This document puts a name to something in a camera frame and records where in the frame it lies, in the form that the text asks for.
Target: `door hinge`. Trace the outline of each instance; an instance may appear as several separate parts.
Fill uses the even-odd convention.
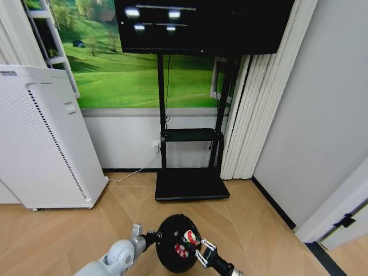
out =
[[[339,226],[344,226],[345,228],[348,228],[351,224],[355,223],[356,220],[354,220],[353,218],[351,218],[353,215],[350,213],[347,213],[344,215],[344,218],[342,220],[340,220],[338,223],[335,223],[334,226],[339,227]]]

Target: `white power cord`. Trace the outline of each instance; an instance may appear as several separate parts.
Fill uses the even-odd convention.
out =
[[[153,160],[155,160],[155,158],[157,157],[157,153],[156,153],[156,155],[143,167],[143,168],[141,168],[141,169],[139,169],[139,170],[137,170],[137,171],[134,171],[134,172],[132,172],[131,174],[128,174],[127,176],[125,176],[125,177],[123,177],[123,178],[121,178],[121,179],[119,179],[119,180],[116,180],[116,179],[110,179],[109,178],[109,180],[110,181],[116,181],[116,182],[119,182],[119,181],[122,181],[123,179],[125,179],[125,178],[127,178],[127,177],[129,177],[129,176],[131,176],[132,174],[135,174],[135,173],[138,173],[138,172],[140,172],[141,170],[143,170],[144,168],[146,168],[149,164],[151,164],[151,162],[153,161]]]

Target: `white curtain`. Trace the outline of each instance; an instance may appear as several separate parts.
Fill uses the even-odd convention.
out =
[[[222,179],[252,177],[316,5],[317,0],[295,0],[276,54],[243,56],[225,133]]]
[[[21,0],[0,1],[0,64],[46,67]]]

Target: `white air purifier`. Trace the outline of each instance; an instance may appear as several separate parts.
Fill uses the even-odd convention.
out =
[[[0,66],[0,180],[30,209],[92,208],[107,183],[64,70]]]

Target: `wooden floor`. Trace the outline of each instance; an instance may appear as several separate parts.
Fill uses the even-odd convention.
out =
[[[118,179],[126,174],[111,173]],[[230,199],[158,203],[155,173],[110,182],[92,210],[40,210],[0,205],[0,275],[71,275],[100,258],[118,239],[129,239],[132,224],[157,230],[169,215],[183,213],[221,257],[246,275],[328,275],[298,241],[251,181],[228,181]],[[197,262],[187,275],[217,275]],[[126,275],[171,275],[155,246]]]
[[[347,275],[368,275],[368,235],[327,253]]]

